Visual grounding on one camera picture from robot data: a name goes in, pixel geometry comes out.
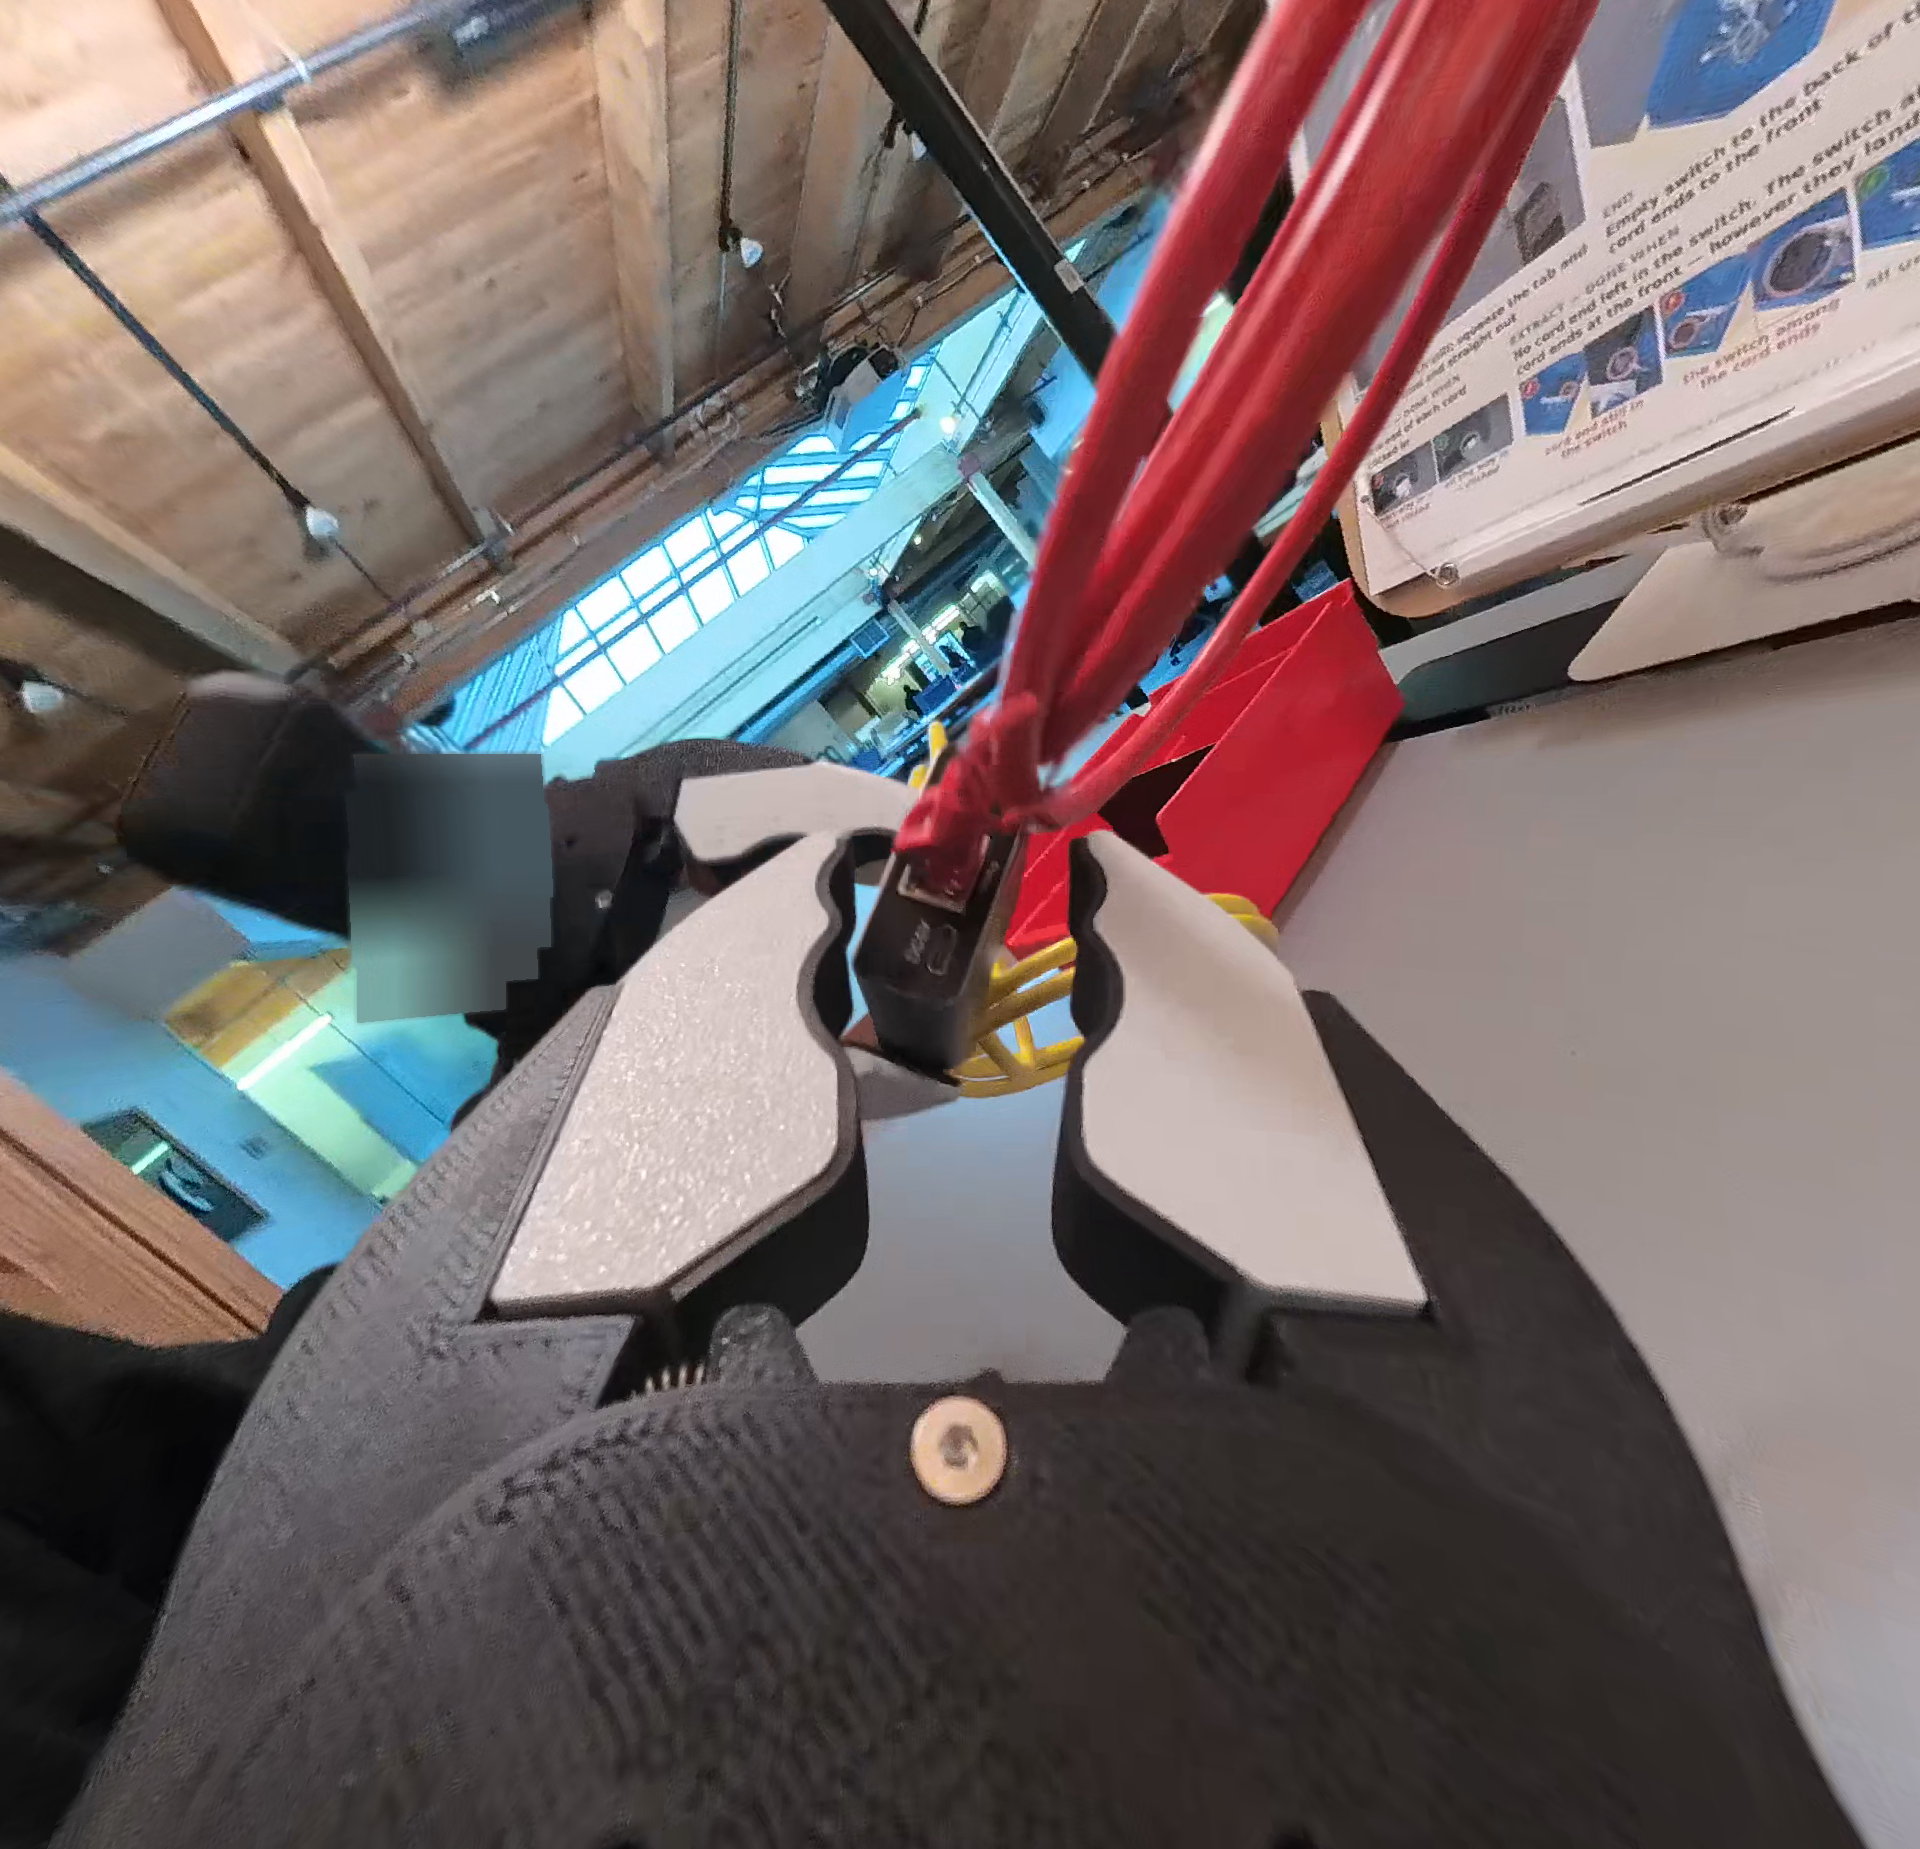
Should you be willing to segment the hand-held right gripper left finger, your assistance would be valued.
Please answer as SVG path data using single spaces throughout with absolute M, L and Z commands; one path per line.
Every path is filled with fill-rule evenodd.
M 504 1317 L 810 1317 L 867 1247 L 847 934 L 862 835 L 806 835 L 630 971 L 489 1288 Z

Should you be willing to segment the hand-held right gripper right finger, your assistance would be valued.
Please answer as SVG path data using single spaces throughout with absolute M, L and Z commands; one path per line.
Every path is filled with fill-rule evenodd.
M 1072 847 L 1055 1245 L 1096 1302 L 1413 1318 L 1428 1286 L 1272 927 L 1118 835 Z

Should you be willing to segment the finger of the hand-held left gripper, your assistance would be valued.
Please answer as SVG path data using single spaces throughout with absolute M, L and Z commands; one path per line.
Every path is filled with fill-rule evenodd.
M 852 1068 L 862 1124 L 919 1117 L 962 1096 L 957 1083 L 949 1077 L 901 1067 L 882 1055 L 845 1055 L 845 1060 Z
M 813 835 L 852 843 L 856 858 L 883 858 L 915 791 L 841 765 L 793 765 L 681 782 L 674 828 L 689 886 L 717 893 Z

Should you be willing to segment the black ethernet splitter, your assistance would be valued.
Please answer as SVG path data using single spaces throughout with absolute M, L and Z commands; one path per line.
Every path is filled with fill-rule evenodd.
M 886 1058 L 947 1078 L 971 1055 L 1020 897 L 1026 841 L 1017 831 L 987 837 L 965 886 L 940 886 L 907 856 L 887 858 L 852 957 Z

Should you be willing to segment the red plastic bin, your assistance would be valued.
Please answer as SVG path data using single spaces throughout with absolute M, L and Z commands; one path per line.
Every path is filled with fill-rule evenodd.
M 1187 886 L 1243 897 L 1270 916 L 1399 713 L 1350 583 L 1279 614 L 1148 761 L 1132 745 L 1155 711 L 1119 724 L 1118 788 L 1029 847 L 1007 946 L 1026 955 L 1067 933 L 1070 843 L 1101 828 Z

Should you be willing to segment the black steel column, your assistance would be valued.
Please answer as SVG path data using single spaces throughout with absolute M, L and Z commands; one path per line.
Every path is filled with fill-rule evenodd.
M 891 0 L 820 2 L 971 212 L 1015 286 L 1096 383 L 1116 345 L 1116 325 Z

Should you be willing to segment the person's black garment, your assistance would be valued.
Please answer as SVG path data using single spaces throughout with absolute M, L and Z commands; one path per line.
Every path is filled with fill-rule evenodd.
M 47 1845 L 119 1717 L 227 1447 L 332 1267 L 249 1338 L 2 1315 L 2 1844 Z

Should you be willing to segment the printed instruction sheet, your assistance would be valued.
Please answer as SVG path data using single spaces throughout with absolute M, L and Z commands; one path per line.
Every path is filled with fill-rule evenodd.
M 1382 608 L 1916 423 L 1917 0 L 1595 2 L 1355 468 Z

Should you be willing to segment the framed wall picture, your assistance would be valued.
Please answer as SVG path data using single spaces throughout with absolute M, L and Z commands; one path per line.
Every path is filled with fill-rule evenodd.
M 130 1175 L 142 1178 L 229 1247 L 249 1239 L 270 1221 L 254 1196 L 225 1181 L 153 1117 L 137 1108 L 88 1117 L 82 1133 Z

